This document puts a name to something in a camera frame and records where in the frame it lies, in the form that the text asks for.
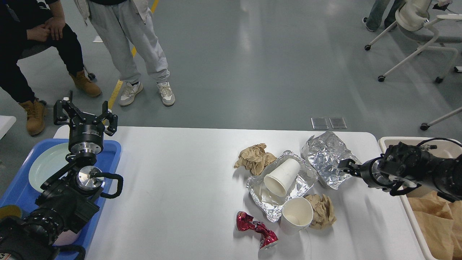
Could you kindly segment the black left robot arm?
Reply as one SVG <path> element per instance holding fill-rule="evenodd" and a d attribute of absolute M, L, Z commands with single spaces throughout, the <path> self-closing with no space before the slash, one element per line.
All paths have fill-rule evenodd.
<path fill-rule="evenodd" d="M 61 251 L 75 251 L 85 258 L 82 246 L 54 246 L 64 231 L 78 233 L 99 212 L 96 200 L 114 199 L 122 193 L 123 177 L 96 168 L 103 151 L 103 135 L 114 135 L 118 117 L 103 102 L 102 114 L 82 112 L 65 97 L 53 107 L 55 125 L 69 125 L 67 164 L 41 185 L 38 209 L 27 217 L 1 220 L 1 252 L 15 260 L 53 260 Z"/>

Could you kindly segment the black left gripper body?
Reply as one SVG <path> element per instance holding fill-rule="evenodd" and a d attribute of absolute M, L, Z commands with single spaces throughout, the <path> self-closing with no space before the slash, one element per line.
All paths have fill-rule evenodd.
<path fill-rule="evenodd" d="M 73 154 L 90 152 L 99 154 L 103 149 L 105 126 L 99 122 L 96 125 L 69 123 L 70 134 L 68 150 Z"/>

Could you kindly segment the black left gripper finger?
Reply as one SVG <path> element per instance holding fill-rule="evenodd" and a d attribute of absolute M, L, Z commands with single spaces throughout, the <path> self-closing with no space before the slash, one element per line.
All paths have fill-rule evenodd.
<path fill-rule="evenodd" d="M 76 126 L 86 123 L 86 117 L 73 103 L 73 91 L 61 100 L 57 100 L 53 106 L 53 123 L 55 125 Z"/>
<path fill-rule="evenodd" d="M 102 114 L 95 118 L 95 125 L 108 136 L 113 136 L 117 132 L 118 116 L 109 110 L 107 101 L 103 102 Z"/>

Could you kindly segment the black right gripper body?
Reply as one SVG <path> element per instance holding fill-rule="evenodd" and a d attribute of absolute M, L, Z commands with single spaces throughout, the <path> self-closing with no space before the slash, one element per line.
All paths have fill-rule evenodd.
<path fill-rule="evenodd" d="M 378 169 L 381 157 L 369 160 L 359 166 L 360 176 L 370 188 L 391 188 L 392 181 Z"/>

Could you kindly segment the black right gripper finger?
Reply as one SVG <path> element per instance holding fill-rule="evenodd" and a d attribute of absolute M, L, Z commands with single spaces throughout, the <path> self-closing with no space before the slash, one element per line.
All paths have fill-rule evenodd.
<path fill-rule="evenodd" d="M 337 169 L 351 176 L 362 178 L 360 173 L 361 166 L 362 164 L 357 164 L 353 159 L 343 159 L 339 162 Z"/>

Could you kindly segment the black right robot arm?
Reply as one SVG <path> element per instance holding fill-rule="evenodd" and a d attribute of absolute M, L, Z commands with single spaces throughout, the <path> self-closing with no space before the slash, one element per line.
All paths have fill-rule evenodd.
<path fill-rule="evenodd" d="M 462 199 L 461 157 L 445 159 L 432 155 L 426 146 L 429 139 L 417 145 L 399 142 L 390 145 L 380 157 L 356 164 L 352 159 L 340 161 L 338 169 L 363 179 L 368 187 L 401 196 L 426 186 L 442 199 L 455 202 Z"/>

